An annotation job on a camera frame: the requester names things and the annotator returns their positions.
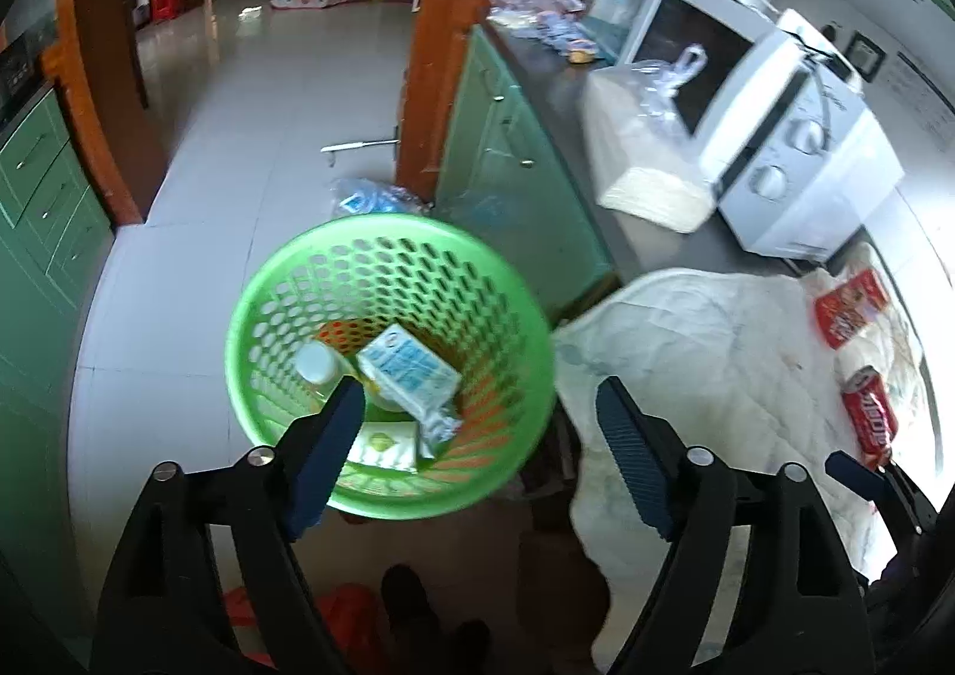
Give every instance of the tiled floor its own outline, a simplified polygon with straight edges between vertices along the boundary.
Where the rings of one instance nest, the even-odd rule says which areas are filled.
[[[118,232],[80,350],[70,506],[91,602],[156,463],[216,468],[249,448],[223,378],[232,308],[271,252],[328,219],[335,178],[393,176],[390,149],[330,168],[318,148],[392,136],[411,35],[400,4],[272,12],[261,0],[215,0],[140,32],[174,160],[147,223]],[[414,523],[355,526],[330,511],[296,554],[317,592],[376,586],[409,562],[449,622],[492,626],[493,671],[527,671],[514,585],[528,526],[524,506],[498,500]],[[241,577],[227,532],[217,546],[231,588]]]

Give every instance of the white quilt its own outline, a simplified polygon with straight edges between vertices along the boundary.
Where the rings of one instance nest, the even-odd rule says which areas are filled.
[[[880,269],[863,245],[849,271],[868,264]],[[839,355],[830,350],[811,311],[813,295],[833,286],[831,279],[662,271],[554,334],[557,393],[583,444],[571,516],[610,586],[608,619],[593,648],[600,669],[608,669],[629,635],[667,551],[640,520],[598,427],[594,396],[608,375],[620,377],[645,413],[669,420],[685,444],[708,446],[731,467],[776,473],[785,462],[804,465],[861,572],[877,575],[893,553],[870,505],[830,479],[823,465],[837,449],[858,456],[839,376],[875,365],[901,423],[896,459],[918,483],[934,479],[922,351],[897,304]],[[704,656],[707,647],[718,650],[732,618],[745,543],[745,532],[734,531]]]

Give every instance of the bottle cap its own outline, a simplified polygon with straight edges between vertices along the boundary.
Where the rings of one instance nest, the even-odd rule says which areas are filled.
[[[311,384],[328,384],[342,375],[338,356],[321,343],[309,341],[295,352],[295,370]]]

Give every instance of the kitchen counter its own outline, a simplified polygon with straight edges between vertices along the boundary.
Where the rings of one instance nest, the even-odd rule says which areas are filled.
[[[571,66],[536,39],[517,39],[488,21],[483,28],[565,163],[581,203],[603,238],[624,284],[650,271],[674,267],[727,274],[791,276],[782,260],[744,252],[718,212],[697,231],[684,235],[640,217],[598,206],[578,106],[586,75],[605,64]]]

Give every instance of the red snack package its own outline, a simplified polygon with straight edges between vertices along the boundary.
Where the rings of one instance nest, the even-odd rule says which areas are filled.
[[[849,341],[889,303],[876,272],[866,268],[846,284],[815,299],[815,320],[834,349]]]
[[[892,456],[891,443],[899,422],[889,406],[882,376],[872,365],[856,371],[842,386],[842,403],[856,427],[865,466],[875,470]]]

